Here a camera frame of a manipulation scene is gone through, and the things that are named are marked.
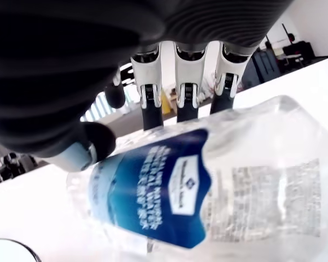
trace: clear plastic bottle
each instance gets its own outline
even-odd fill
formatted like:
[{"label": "clear plastic bottle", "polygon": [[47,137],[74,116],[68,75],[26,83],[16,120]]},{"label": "clear plastic bottle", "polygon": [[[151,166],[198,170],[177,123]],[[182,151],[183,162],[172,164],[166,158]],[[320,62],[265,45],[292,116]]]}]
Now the clear plastic bottle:
[{"label": "clear plastic bottle", "polygon": [[328,246],[328,132],[289,97],[117,141],[68,176],[139,261],[313,261]]}]

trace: white table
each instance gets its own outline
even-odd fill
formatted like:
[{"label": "white table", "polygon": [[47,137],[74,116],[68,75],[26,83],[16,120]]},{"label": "white table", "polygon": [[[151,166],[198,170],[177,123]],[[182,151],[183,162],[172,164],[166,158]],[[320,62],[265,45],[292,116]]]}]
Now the white table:
[{"label": "white table", "polygon": [[[279,94],[295,98],[328,129],[328,59],[237,94],[235,108]],[[208,115],[209,107],[200,108],[199,116]],[[165,125],[175,122],[172,118]],[[107,261],[101,238],[69,203],[66,177],[66,172],[49,165],[1,183],[0,237],[30,246],[43,262]]]}]

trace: transparent plastic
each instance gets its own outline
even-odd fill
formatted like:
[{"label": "transparent plastic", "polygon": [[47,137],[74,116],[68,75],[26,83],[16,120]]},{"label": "transparent plastic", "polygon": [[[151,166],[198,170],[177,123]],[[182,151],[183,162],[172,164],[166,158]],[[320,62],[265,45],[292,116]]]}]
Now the transparent plastic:
[{"label": "transparent plastic", "polygon": [[199,128],[208,131],[202,155],[212,185],[200,210],[206,237],[192,249],[94,219],[88,198],[93,168],[68,175],[74,206],[104,232],[116,260],[315,261],[328,247],[328,132],[281,96],[136,132],[119,138],[114,154]]}]

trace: white wall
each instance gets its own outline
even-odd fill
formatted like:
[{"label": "white wall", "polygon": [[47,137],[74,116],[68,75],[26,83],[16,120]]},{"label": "white wall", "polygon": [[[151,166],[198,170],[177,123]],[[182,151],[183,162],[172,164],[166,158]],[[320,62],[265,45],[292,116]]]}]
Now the white wall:
[{"label": "white wall", "polygon": [[213,41],[210,42],[208,45],[207,55],[206,55],[206,62],[204,65],[204,73],[203,76],[211,77],[212,73],[215,72],[216,62],[218,60],[220,49],[220,42]]},{"label": "white wall", "polygon": [[162,42],[162,87],[165,89],[175,83],[175,53],[174,44],[171,41]]},{"label": "white wall", "polygon": [[[295,42],[301,39],[299,32],[294,25],[292,18],[289,16],[288,11],[286,11],[273,25],[273,27],[268,31],[267,36],[272,44],[273,49],[279,49],[285,46],[290,45],[288,36],[283,29],[282,24],[284,24],[288,33],[292,33],[295,36]],[[267,41],[266,37],[262,40],[260,44],[261,49],[265,49],[265,42]]]},{"label": "white wall", "polygon": [[328,56],[328,0],[295,0],[288,13],[315,55]]}]

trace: bottle label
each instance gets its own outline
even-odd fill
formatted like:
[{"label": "bottle label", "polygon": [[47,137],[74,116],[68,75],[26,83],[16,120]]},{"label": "bottle label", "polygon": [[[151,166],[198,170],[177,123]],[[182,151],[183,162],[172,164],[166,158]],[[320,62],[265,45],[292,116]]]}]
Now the bottle label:
[{"label": "bottle label", "polygon": [[97,219],[185,248],[206,236],[200,218],[211,179],[202,160],[205,129],[105,159],[90,181]]}]

